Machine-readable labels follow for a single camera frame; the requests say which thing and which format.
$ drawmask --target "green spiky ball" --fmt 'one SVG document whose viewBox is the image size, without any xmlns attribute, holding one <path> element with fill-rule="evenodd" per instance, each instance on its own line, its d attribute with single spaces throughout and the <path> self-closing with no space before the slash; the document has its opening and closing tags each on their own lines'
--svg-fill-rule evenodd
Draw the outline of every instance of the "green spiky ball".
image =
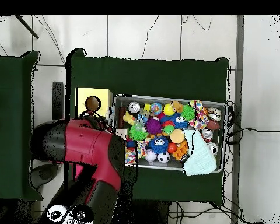
<svg viewBox="0 0 280 224">
<path fill-rule="evenodd" d="M 171 132 L 174 131 L 174 127 L 173 127 L 173 125 L 171 125 L 171 124 L 166 125 L 166 126 L 164 127 L 163 131 L 164 131 L 164 133 L 170 135 Z"/>
<path fill-rule="evenodd" d="M 129 137 L 134 141 L 144 141 L 147 138 L 148 132 L 136 129 L 134 125 L 129 129 Z"/>
<path fill-rule="evenodd" d="M 181 113 L 187 122 L 191 121 L 195 117 L 194 109 L 189 105 L 184 105 L 184 110 Z"/>
</svg>

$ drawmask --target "green tabletop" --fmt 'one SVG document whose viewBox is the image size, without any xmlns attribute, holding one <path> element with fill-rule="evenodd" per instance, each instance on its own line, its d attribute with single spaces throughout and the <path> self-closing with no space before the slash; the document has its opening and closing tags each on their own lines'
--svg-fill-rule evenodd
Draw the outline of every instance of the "green tabletop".
<svg viewBox="0 0 280 224">
<path fill-rule="evenodd" d="M 72 52 L 71 117 L 75 116 L 75 88 L 105 88 L 125 93 L 175 99 L 226 101 L 229 61 L 182 61 L 86 57 Z M 186 176 L 182 171 L 139 168 L 133 199 L 162 201 L 213 201 L 221 205 L 222 172 Z"/>
<path fill-rule="evenodd" d="M 0 56 L 0 198 L 41 200 L 29 184 L 31 79 L 39 52 Z"/>
</svg>

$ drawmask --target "metal pole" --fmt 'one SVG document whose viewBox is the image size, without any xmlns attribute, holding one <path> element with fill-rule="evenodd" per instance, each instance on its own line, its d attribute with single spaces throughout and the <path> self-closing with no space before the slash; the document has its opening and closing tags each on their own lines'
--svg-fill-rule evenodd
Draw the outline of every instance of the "metal pole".
<svg viewBox="0 0 280 224">
<path fill-rule="evenodd" d="M 25 26 L 26 29 L 36 38 L 39 39 L 39 36 L 29 27 L 29 25 L 20 17 L 19 15 L 15 15 L 15 17 L 20 21 L 21 24 Z"/>
</svg>

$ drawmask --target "gray frame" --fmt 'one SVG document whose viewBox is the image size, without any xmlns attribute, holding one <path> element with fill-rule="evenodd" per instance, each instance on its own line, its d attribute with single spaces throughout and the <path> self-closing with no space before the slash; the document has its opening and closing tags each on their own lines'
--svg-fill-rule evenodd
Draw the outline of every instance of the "gray frame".
<svg viewBox="0 0 280 224">
<path fill-rule="evenodd" d="M 235 122 L 239 125 L 234 125 L 234 131 L 240 130 L 242 118 L 242 79 L 243 79 L 243 57 L 244 57 L 244 15 L 237 15 L 237 40 L 236 40 L 236 81 L 234 87 L 234 103 L 236 105 Z M 234 141 L 240 140 L 240 133 L 233 138 Z M 240 172 L 240 144 L 233 146 L 233 170 L 232 170 L 232 202 L 239 204 L 239 174 Z M 231 224 L 237 224 L 237 215 L 239 208 L 232 204 L 231 210 L 235 215 L 232 215 Z"/>
</svg>

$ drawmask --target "colorful toy pile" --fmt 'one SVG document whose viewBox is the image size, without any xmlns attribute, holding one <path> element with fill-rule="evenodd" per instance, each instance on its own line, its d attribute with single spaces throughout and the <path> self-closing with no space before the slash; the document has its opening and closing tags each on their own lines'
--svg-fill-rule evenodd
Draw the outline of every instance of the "colorful toy pile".
<svg viewBox="0 0 280 224">
<path fill-rule="evenodd" d="M 184 135 L 187 129 L 199 130 L 213 155 L 217 154 L 218 147 L 212 138 L 213 131 L 220 129 L 220 110 L 206 109 L 199 100 L 185 105 L 177 101 L 164 106 L 158 102 L 145 103 L 142 107 L 131 102 L 125 115 L 120 116 L 120 120 L 131 125 L 126 136 L 126 164 L 136 164 L 136 152 L 138 159 L 148 162 L 167 163 L 171 157 L 183 161 L 188 153 Z"/>
</svg>

